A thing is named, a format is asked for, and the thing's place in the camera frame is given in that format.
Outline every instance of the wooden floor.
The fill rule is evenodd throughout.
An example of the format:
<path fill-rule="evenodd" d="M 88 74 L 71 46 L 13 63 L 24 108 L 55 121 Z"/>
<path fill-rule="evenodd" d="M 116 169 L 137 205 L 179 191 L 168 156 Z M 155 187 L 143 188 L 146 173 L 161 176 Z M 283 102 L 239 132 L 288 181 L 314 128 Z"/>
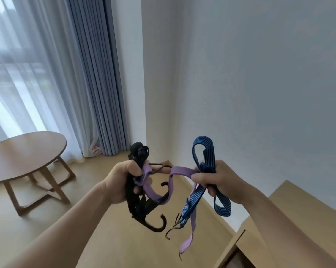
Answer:
<path fill-rule="evenodd" d="M 63 191 L 72 204 L 64 205 L 55 199 L 48 199 L 23 217 L 16 214 L 4 185 L 0 184 L 0 267 L 104 179 L 117 162 L 126 160 L 127 155 L 127 152 L 113 157 L 100 155 L 83 163 L 70 164 L 77 178 L 64 185 Z M 55 166 L 53 175 L 57 181 L 66 174 L 60 164 Z M 167 178 L 163 174 L 153 176 L 152 186 L 158 193 L 165 192 L 166 187 L 161 188 L 160 183 Z M 161 225 L 159 216 L 163 213 L 168 220 L 168 230 L 176 215 L 182 211 L 191 188 L 181 178 L 178 176 L 174 180 L 174 194 L 170 202 L 159 206 L 147 217 L 152 225 Z M 12 186 L 21 204 L 42 194 L 41 190 L 30 184 L 28 178 L 13 181 Z M 154 233 L 132 219 L 126 203 L 111 206 L 87 244 L 78 267 L 212 267 L 232 236 L 201 203 L 197 212 L 194 240 L 182 255 L 183 261 L 180 261 L 179 246 L 190 235 L 190 223 L 184 229 L 171 231 L 171 240 L 167 240 L 165 231 Z"/>

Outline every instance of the left hand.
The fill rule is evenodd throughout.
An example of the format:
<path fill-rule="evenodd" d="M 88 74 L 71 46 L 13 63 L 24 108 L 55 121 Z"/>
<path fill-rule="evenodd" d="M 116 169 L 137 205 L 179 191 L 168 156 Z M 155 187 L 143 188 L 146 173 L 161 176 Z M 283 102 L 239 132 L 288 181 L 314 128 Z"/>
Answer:
<path fill-rule="evenodd" d="M 153 165 L 152 170 L 158 169 L 159 165 Z M 112 204 L 118 204 L 126 200 L 125 184 L 127 180 L 128 173 L 134 176 L 141 176 L 142 170 L 139 168 L 134 160 L 128 160 L 124 162 L 119 162 L 116 164 L 108 176 L 101 182 L 103 192 Z M 169 174 L 170 168 L 163 168 L 159 173 Z M 152 178 L 148 177 L 148 183 L 152 184 Z M 134 192 L 137 194 L 140 191 L 140 187 L 136 186 Z"/>

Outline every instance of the white wall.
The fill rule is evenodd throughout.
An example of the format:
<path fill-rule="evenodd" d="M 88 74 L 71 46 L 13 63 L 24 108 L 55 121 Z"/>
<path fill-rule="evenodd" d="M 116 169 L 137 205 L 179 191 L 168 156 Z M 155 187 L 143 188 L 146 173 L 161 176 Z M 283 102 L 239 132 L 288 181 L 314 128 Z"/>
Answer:
<path fill-rule="evenodd" d="M 180 2 L 171 161 L 206 135 L 266 195 L 288 179 L 336 209 L 336 0 Z"/>
<path fill-rule="evenodd" d="M 130 143 L 146 140 L 141 0 L 111 0 Z"/>
<path fill-rule="evenodd" d="M 169 160 L 177 0 L 141 0 L 147 145 L 152 162 Z"/>

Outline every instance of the sheer white curtain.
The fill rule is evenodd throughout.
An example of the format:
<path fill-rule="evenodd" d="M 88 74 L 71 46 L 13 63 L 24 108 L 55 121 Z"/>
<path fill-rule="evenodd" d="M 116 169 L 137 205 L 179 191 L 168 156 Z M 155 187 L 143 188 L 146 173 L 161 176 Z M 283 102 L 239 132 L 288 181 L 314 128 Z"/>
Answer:
<path fill-rule="evenodd" d="M 62 0 L 0 0 L 0 141 L 32 131 L 67 139 L 63 158 L 97 141 Z"/>

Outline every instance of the forearm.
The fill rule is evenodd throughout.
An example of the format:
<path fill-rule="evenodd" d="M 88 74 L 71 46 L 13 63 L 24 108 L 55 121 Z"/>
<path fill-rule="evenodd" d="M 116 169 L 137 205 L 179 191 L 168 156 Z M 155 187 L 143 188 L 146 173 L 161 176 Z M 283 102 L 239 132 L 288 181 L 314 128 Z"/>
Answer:
<path fill-rule="evenodd" d="M 76 267 L 83 249 L 110 205 L 101 184 L 95 185 L 7 267 Z"/>
<path fill-rule="evenodd" d="M 255 187 L 249 187 L 242 204 L 280 267 L 336 267 L 334 258 L 309 239 Z"/>

